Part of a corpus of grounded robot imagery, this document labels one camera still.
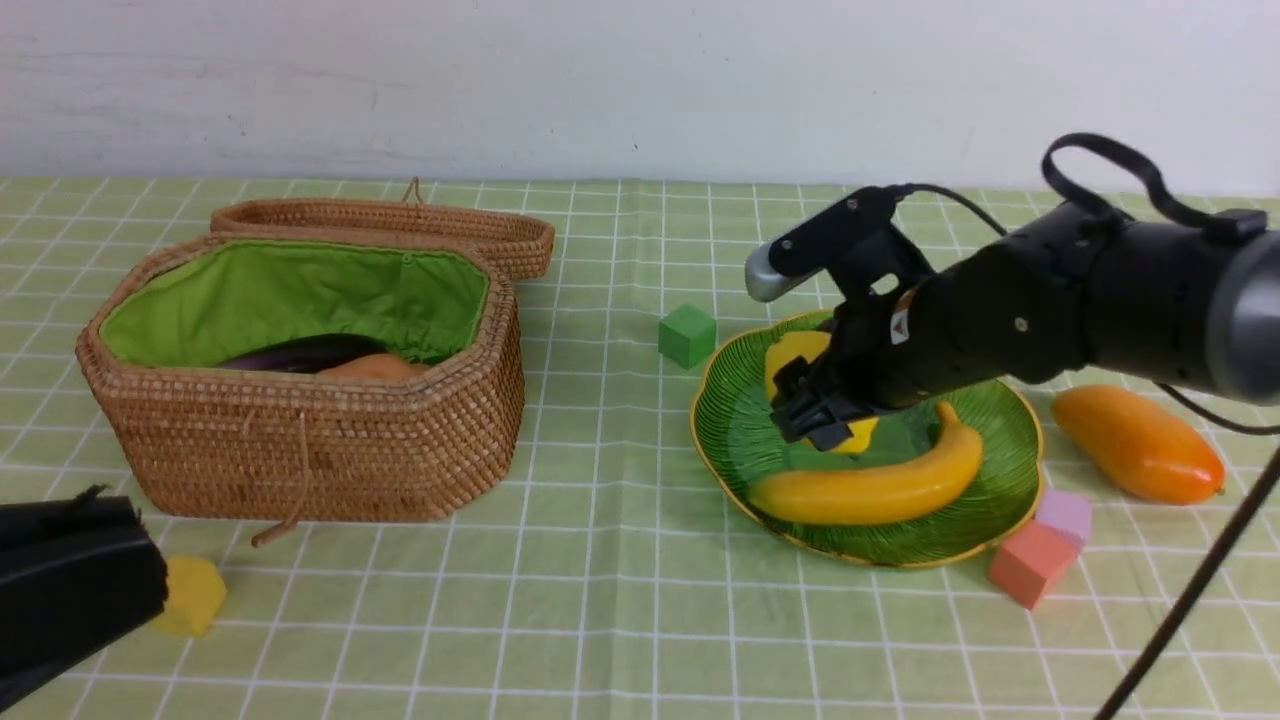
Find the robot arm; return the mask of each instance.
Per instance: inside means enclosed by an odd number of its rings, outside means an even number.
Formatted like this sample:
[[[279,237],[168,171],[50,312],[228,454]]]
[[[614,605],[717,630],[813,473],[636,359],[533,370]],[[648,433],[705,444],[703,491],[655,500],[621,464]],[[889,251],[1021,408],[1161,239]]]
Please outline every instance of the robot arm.
[[[1171,222],[1137,222],[1062,178],[1050,156],[1071,143],[1137,163]],[[933,187],[914,184],[859,190],[748,260],[758,301],[820,270],[845,296],[831,347],[776,378],[785,438],[828,450],[863,418],[1002,375],[1038,384],[1089,365],[1280,402],[1280,232],[1266,215],[1176,204],[1153,165],[1098,136],[1060,140],[1044,167],[1065,201],[942,272],[891,222],[902,197]],[[877,293],[884,275],[897,287]]]

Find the yellow banana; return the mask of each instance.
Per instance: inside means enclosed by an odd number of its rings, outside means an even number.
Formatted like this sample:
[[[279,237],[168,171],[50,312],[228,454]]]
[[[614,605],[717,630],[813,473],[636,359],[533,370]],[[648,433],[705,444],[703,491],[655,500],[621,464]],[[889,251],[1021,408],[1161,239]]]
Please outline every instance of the yellow banana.
[[[751,505],[778,520],[812,525],[881,525],[940,510],[982,468],[982,436],[948,402],[936,405],[942,432],[924,455],[881,468],[787,470],[749,491]]]

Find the eggplant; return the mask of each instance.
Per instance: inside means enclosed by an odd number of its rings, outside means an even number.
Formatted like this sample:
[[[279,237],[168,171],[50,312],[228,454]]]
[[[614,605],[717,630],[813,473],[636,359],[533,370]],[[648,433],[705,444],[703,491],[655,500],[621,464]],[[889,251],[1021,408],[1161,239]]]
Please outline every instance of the eggplant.
[[[381,352],[387,352],[387,346],[371,337],[328,333],[278,342],[232,357],[218,366],[227,370],[315,374]]]

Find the black object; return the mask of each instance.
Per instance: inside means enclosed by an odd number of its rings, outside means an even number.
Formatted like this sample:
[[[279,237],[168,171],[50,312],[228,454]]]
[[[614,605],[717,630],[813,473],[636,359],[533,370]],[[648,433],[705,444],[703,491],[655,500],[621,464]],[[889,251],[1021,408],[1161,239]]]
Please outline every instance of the black object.
[[[1052,160],[1064,147],[1089,150],[1142,179],[1167,222],[1137,222],[1068,179]],[[829,348],[776,377],[773,421],[785,438],[829,450],[854,420],[1006,374],[1043,383],[1088,365],[1153,380],[1235,432],[1280,434],[1280,425],[1230,421],[1174,388],[1280,402],[1280,232],[1267,229],[1266,214],[1189,208],[1153,163],[1098,135],[1062,136],[1041,167],[1064,202],[1014,233],[978,211],[1002,237],[941,273],[913,260],[904,247],[910,241],[888,225],[892,213],[881,204],[931,190],[974,209],[936,186],[863,188],[753,255],[746,286],[759,301],[823,269],[845,295],[826,327]],[[859,193],[877,201],[855,219],[864,211]],[[908,282],[877,293],[864,278],[883,274]],[[1277,482],[1280,450],[1097,720],[1128,701]]]
[[[160,550],[102,489],[0,506],[0,712],[164,611]]]
[[[228,370],[270,370],[315,374],[369,355],[387,352],[387,346],[355,333],[329,333],[279,342],[227,360]]]

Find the table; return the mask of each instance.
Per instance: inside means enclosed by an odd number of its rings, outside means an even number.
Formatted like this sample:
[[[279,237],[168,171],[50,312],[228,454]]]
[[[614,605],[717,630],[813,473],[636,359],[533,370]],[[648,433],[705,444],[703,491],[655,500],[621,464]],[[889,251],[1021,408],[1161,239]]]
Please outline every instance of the table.
[[[764,534],[692,448],[701,368],[662,359],[659,318],[691,302],[719,340],[837,299],[818,279],[750,300],[742,263],[847,188],[643,181],[424,182],[430,202],[516,210],[559,229],[520,286],[529,405],[511,475],[448,521],[303,524],[169,518],[132,479],[72,356],[76,334],[146,254],[248,197],[397,200],[404,183],[175,178],[0,179],[0,496],[131,496],[164,552],[216,560],[229,597],[210,634],[142,628],[50,683],[13,720],[1089,717],[1137,656],[1275,446],[1206,429],[1229,492],[1194,509],[1123,497],[1052,425],[1047,401],[1101,372],[1025,388],[1052,486],[1094,502],[1092,544],[1028,614],[989,556],[868,570]],[[1014,227],[1051,193],[972,190]],[[1140,197],[1120,196],[1149,217]],[[1276,200],[1190,199],[1204,208]],[[992,240],[951,201],[901,227],[938,266]],[[1130,387],[1156,392],[1149,384]],[[1212,402],[1248,421],[1276,413]],[[1142,685],[1142,717],[1266,717],[1280,707],[1280,507],[1251,529]]]

